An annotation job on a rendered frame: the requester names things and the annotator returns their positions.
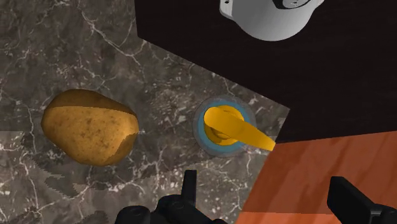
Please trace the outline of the yellow dispenser with blue base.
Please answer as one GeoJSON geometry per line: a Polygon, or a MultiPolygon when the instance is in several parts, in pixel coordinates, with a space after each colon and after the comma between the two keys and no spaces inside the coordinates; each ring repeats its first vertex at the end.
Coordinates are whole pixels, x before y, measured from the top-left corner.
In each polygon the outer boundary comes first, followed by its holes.
{"type": "Polygon", "coordinates": [[[272,151],[275,141],[256,126],[250,106],[238,97],[218,95],[204,100],[192,120],[200,148],[214,157],[232,157],[246,146],[272,151]]]}

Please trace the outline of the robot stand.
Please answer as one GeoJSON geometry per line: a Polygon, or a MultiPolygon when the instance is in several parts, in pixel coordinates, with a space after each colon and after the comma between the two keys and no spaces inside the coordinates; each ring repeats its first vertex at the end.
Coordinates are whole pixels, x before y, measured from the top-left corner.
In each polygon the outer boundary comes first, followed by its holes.
{"type": "Polygon", "coordinates": [[[219,0],[135,0],[140,38],[289,109],[278,140],[397,131],[397,0],[325,0],[297,35],[252,38],[219,0]]]}

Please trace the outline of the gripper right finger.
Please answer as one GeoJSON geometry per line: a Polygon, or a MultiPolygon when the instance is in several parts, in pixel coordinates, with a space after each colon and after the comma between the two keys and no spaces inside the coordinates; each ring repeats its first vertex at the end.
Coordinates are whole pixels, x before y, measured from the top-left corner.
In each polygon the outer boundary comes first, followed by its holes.
{"type": "Polygon", "coordinates": [[[327,206],[341,224],[397,224],[397,209],[376,204],[342,176],[332,176],[327,206]]]}

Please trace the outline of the brown potato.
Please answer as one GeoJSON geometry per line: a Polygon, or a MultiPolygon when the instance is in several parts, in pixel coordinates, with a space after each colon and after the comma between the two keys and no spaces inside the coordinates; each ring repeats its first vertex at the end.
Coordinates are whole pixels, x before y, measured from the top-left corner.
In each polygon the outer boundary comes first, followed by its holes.
{"type": "Polygon", "coordinates": [[[93,90],[70,89],[46,107],[45,136],[81,164],[106,166],[126,157],[139,133],[136,114],[93,90]]]}

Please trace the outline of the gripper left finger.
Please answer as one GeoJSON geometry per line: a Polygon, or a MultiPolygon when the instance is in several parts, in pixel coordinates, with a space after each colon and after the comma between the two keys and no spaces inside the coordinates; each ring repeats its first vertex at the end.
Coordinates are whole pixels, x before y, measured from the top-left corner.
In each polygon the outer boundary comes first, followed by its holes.
{"type": "Polygon", "coordinates": [[[154,211],[144,206],[127,206],[117,214],[115,224],[228,224],[210,219],[195,207],[197,171],[186,170],[180,194],[162,197],[154,211]]]}

